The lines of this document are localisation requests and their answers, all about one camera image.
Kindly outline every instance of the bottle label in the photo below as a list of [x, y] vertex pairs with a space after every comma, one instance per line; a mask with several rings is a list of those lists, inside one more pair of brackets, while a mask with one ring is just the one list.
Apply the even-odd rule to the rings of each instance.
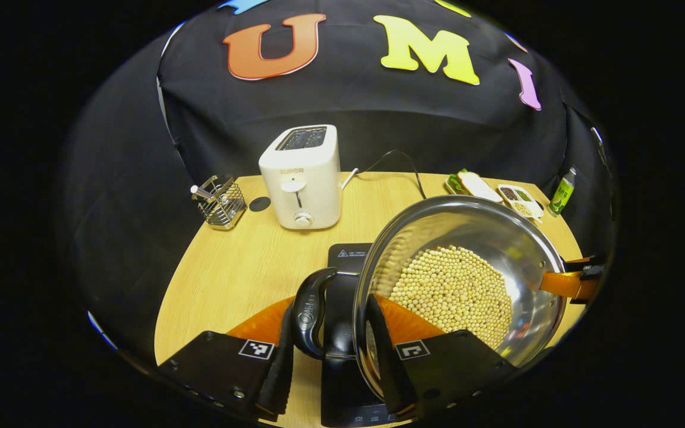
[[554, 193], [554, 198], [552, 198], [549, 208], [555, 213], [560, 214], [562, 209], [567, 204], [570, 199], [570, 195], [573, 194], [573, 185], [569, 184], [568, 181], [562, 179], [560, 181], [560, 186], [557, 187], [557, 192]]

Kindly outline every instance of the bread slice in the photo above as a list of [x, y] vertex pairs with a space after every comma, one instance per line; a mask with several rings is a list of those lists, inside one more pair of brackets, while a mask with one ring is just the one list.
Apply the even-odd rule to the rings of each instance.
[[456, 179], [459, 181], [462, 187], [467, 190], [470, 195], [475, 197], [484, 198], [487, 200], [492, 200], [493, 202], [503, 203], [503, 198], [495, 192], [479, 175], [468, 172], [459, 171], [456, 174]]

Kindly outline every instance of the metal basket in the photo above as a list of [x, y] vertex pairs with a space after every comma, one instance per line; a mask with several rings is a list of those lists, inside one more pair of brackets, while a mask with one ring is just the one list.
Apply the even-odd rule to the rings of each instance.
[[242, 217], [247, 204], [234, 178], [229, 178], [226, 182], [217, 182], [217, 180], [218, 176], [214, 175], [200, 186], [213, 197], [205, 199], [192, 195], [192, 199], [198, 202], [199, 211], [210, 227], [217, 230], [229, 230]]

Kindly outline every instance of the white toaster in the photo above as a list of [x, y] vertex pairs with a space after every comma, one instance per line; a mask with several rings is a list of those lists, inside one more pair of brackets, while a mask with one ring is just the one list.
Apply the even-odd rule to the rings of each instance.
[[258, 165], [283, 227], [321, 229], [340, 219], [343, 191], [334, 125], [286, 130], [261, 155]]

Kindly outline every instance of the wooden table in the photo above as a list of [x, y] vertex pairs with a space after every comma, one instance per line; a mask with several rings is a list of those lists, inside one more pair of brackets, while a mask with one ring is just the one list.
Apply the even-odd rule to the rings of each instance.
[[[349, 173], [340, 173], [342, 182]], [[445, 195], [447, 175], [419, 174], [427, 197]], [[486, 178], [495, 188], [501, 182], [524, 187], [544, 206], [549, 203], [533, 184]], [[268, 196], [261, 176], [237, 179], [247, 203]], [[369, 172], [348, 182], [342, 192], [342, 216], [331, 228], [293, 231], [281, 227], [269, 207], [245, 211], [230, 231], [212, 230], [203, 223], [179, 262], [163, 299], [155, 328], [155, 358], [167, 360], [202, 331], [226, 331], [269, 304], [296, 294], [311, 272], [325, 268], [333, 244], [372, 242], [392, 217], [421, 199], [413, 173]], [[533, 222], [565, 260], [581, 252], [562, 216], [548, 211], [543, 223]], [[582, 306], [568, 304], [549, 346], [578, 319]], [[279, 426], [320, 425], [321, 362], [295, 349], [293, 384], [287, 413]], [[391, 423], [382, 426], [396, 426]]]

